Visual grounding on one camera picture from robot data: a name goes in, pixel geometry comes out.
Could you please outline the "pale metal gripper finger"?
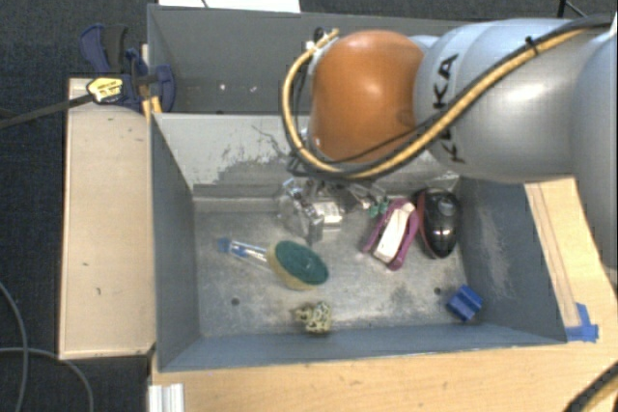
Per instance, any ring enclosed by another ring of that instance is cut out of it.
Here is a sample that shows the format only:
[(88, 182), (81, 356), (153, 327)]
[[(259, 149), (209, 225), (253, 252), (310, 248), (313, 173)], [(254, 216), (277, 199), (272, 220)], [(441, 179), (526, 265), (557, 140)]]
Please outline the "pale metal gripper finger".
[(323, 227), (324, 217), (321, 214), (316, 213), (309, 217), (307, 234), (307, 242), (309, 245), (313, 246), (323, 240)]
[(292, 233), (308, 232), (308, 218), (298, 200), (283, 195), (278, 199), (277, 204), (278, 216), (286, 229)]

